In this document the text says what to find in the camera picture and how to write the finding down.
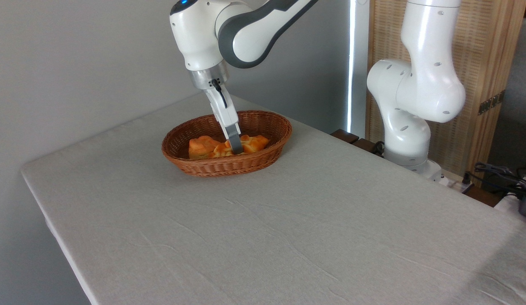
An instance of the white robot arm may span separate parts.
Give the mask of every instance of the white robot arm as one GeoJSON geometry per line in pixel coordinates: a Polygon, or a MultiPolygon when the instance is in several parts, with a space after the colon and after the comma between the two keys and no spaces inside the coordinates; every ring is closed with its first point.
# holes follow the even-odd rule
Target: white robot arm
{"type": "Polygon", "coordinates": [[[445,123],[465,102],[451,43],[461,0],[408,0],[401,39],[412,63],[380,60],[367,86],[383,117],[385,158],[434,181],[441,168],[427,159],[431,130],[425,120],[445,123]]]}
{"type": "Polygon", "coordinates": [[[251,68],[317,0],[268,0],[257,10],[243,1],[180,0],[170,10],[176,44],[196,88],[203,90],[235,154],[243,151],[238,116],[224,83],[226,63],[251,68]]]}

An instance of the brown basket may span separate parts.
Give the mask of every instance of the brown basket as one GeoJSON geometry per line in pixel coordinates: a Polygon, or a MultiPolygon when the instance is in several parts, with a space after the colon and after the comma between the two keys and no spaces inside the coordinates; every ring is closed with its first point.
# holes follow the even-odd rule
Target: brown basket
{"type": "Polygon", "coordinates": [[[262,135],[269,139],[267,147],[246,155],[236,155],[204,160],[189,159],[189,141],[201,136],[210,136],[224,142],[225,137],[214,115],[200,116],[171,130],[163,139],[163,155],[183,172],[191,176],[218,177],[255,172],[270,166],[282,153],[282,148],[291,136],[291,123],[274,112],[238,111],[238,125],[242,135],[262,135]]]}

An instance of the bread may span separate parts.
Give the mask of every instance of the bread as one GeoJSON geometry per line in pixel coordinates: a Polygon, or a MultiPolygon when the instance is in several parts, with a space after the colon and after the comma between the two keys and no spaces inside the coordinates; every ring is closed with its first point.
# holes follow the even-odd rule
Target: bread
{"type": "MultiPolygon", "coordinates": [[[[269,139],[263,136],[250,137],[243,135],[240,137],[240,143],[244,152],[241,154],[251,154],[264,149],[269,139]]],[[[189,158],[191,160],[200,160],[206,158],[219,158],[233,156],[232,147],[229,141],[220,143],[211,137],[202,136],[199,139],[189,141],[189,158]]]]}
{"type": "Polygon", "coordinates": [[[207,159],[208,154],[212,153],[219,144],[221,143],[209,136],[191,139],[189,141],[189,158],[191,160],[207,159]]]}

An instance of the black cable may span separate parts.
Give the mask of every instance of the black cable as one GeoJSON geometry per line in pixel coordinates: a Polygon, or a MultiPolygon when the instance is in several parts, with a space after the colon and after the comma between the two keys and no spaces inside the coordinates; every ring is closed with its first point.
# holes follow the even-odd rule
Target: black cable
{"type": "Polygon", "coordinates": [[[385,149],[385,143],[383,143],[383,141],[377,141],[376,144],[374,145],[374,149],[372,153],[383,155],[384,149],[385,149]]]}
{"type": "Polygon", "coordinates": [[[477,162],[474,165],[474,171],[475,172],[488,172],[492,174],[492,176],[497,175],[500,178],[507,180],[507,181],[519,183],[521,185],[526,184],[526,180],[524,178],[515,176],[513,172],[505,166],[494,166],[492,164],[485,164],[483,162],[477,162]]]}
{"type": "Polygon", "coordinates": [[[225,104],[225,109],[227,109],[227,101],[225,100],[225,96],[223,96],[222,87],[220,86],[220,83],[218,83],[216,79],[212,79],[211,83],[222,96],[223,103],[225,104]]]}
{"type": "Polygon", "coordinates": [[[519,189],[511,189],[509,187],[505,187],[505,186],[500,186],[500,185],[496,185],[490,181],[487,181],[486,179],[483,179],[481,177],[478,177],[474,174],[472,174],[471,172],[466,172],[468,175],[470,175],[472,178],[476,178],[477,180],[483,182],[483,183],[487,183],[488,185],[492,186],[492,187],[496,187],[497,189],[503,189],[505,191],[508,191],[509,193],[514,193],[514,194],[517,194],[517,195],[522,195],[522,196],[526,196],[526,191],[522,191],[523,188],[521,188],[521,191],[519,189]]]}

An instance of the table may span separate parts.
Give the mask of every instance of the table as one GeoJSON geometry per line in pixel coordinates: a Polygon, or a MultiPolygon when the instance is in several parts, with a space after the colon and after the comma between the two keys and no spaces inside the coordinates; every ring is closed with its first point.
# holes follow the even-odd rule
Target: table
{"type": "Polygon", "coordinates": [[[294,120],[272,166],[188,176],[161,141],[209,113],[199,94],[23,166],[92,304],[526,304],[524,222],[294,120]]]}

